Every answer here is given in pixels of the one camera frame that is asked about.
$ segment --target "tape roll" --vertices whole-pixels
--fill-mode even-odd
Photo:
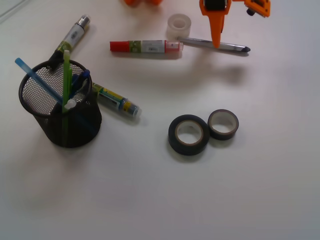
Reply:
[[[190,34],[191,19],[184,14],[174,14],[168,19],[167,35],[170,38],[187,38]]]
[[[198,132],[198,138],[195,142],[182,141],[179,134],[188,132],[190,128],[193,132]],[[209,138],[208,125],[198,116],[179,116],[173,120],[169,127],[169,144],[173,150],[181,155],[193,156],[201,153],[206,148]]]
[[[208,126],[211,137],[225,141],[235,136],[239,128],[239,120],[231,111],[219,109],[209,116]]]

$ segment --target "silver pen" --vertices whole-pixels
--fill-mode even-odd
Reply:
[[[192,45],[197,45],[205,48],[212,48],[212,49],[234,52],[234,53],[248,53],[251,51],[251,49],[247,46],[241,46],[241,45],[225,43],[225,42],[220,42],[219,48],[215,48],[212,41],[201,40],[201,39],[190,38],[190,37],[180,37],[180,36],[177,38],[177,40],[184,44],[192,44]]]

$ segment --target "green straw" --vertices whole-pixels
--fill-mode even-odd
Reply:
[[[64,51],[63,59],[64,59],[64,63],[63,63],[62,112],[65,113],[68,111],[65,108],[65,105],[69,101],[69,96],[71,91],[70,81],[72,82],[72,69],[70,69],[70,52],[68,50]],[[62,118],[62,137],[63,137],[62,139],[63,145],[67,145],[68,117]]]

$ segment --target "label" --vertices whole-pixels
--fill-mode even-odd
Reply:
[[[123,105],[123,111],[128,112],[130,106],[131,106],[131,102],[128,102],[128,101],[127,101],[127,102]]]
[[[142,41],[141,52],[164,54],[166,52],[165,44],[165,40]]]
[[[82,36],[85,34],[85,30],[75,24],[71,28],[71,30],[68,32],[68,34],[65,36],[63,41],[58,46],[57,50],[64,52],[65,50],[72,51],[74,46],[79,42],[79,40],[82,38]]]
[[[130,53],[141,53],[141,41],[129,41]]]
[[[98,84],[94,83],[93,86],[95,89],[98,89],[98,96],[97,96],[98,101],[100,101],[104,105],[107,105],[119,110],[119,106],[123,99],[122,96],[116,94],[113,91],[110,91],[107,88],[103,88]]]

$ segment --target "black mesh pen holder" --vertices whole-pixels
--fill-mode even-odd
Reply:
[[[52,71],[50,66],[58,63]],[[72,80],[86,69],[75,61],[70,61]],[[32,69],[61,97],[63,95],[63,60],[46,61]],[[33,78],[26,75],[19,88],[22,106],[31,113],[46,136],[56,145],[76,148],[89,143],[98,134],[101,126],[101,113],[97,99],[92,92],[89,76],[73,93],[76,106],[62,112],[62,106],[46,92]]]

